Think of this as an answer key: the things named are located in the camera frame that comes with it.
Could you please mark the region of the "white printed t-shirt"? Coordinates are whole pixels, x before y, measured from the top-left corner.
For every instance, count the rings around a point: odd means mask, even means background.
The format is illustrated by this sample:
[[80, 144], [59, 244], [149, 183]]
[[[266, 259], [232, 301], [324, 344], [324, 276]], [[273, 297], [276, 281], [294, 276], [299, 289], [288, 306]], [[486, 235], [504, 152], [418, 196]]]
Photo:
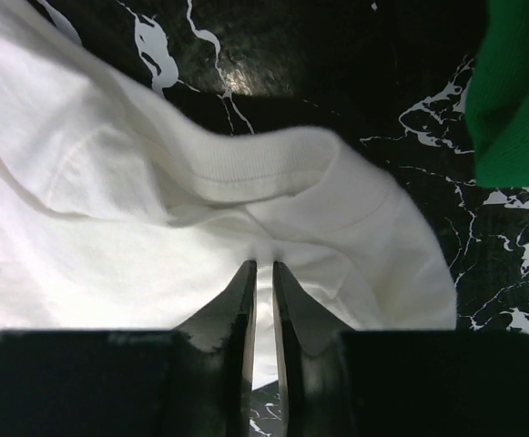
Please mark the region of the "white printed t-shirt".
[[210, 133], [0, 1], [0, 329], [170, 329], [246, 259], [255, 387], [277, 378], [275, 260], [355, 329], [456, 325], [430, 226], [336, 134]]

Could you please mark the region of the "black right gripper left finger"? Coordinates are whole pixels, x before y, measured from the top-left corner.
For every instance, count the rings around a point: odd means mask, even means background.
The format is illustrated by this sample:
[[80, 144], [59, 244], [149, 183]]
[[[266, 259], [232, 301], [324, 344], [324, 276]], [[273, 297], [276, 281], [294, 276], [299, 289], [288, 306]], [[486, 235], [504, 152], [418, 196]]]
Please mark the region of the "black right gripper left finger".
[[171, 330], [0, 330], [0, 436], [246, 436], [257, 265]]

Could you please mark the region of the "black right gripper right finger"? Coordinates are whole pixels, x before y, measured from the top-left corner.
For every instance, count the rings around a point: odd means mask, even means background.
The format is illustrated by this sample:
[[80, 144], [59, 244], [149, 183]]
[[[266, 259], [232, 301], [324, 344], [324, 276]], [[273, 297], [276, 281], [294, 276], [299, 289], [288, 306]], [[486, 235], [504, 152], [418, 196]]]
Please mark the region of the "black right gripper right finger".
[[529, 335], [354, 330], [273, 266], [288, 436], [529, 436]]

